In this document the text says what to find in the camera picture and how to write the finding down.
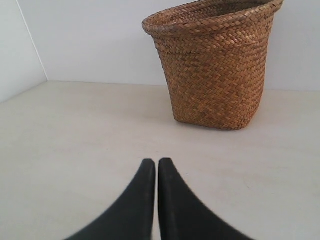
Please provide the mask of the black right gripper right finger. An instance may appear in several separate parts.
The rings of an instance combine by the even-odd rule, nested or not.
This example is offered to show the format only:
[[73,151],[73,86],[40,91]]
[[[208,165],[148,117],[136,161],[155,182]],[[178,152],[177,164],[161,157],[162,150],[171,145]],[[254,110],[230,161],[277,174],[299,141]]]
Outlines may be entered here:
[[158,218],[162,240],[249,240],[192,192],[172,159],[158,164]]

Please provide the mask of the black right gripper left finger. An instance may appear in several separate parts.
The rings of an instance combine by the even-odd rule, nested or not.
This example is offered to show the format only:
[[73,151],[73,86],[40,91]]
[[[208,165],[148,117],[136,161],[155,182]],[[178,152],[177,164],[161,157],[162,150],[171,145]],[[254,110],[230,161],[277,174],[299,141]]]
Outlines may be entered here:
[[151,240],[155,210],[156,165],[141,162],[119,198],[97,219],[69,240]]

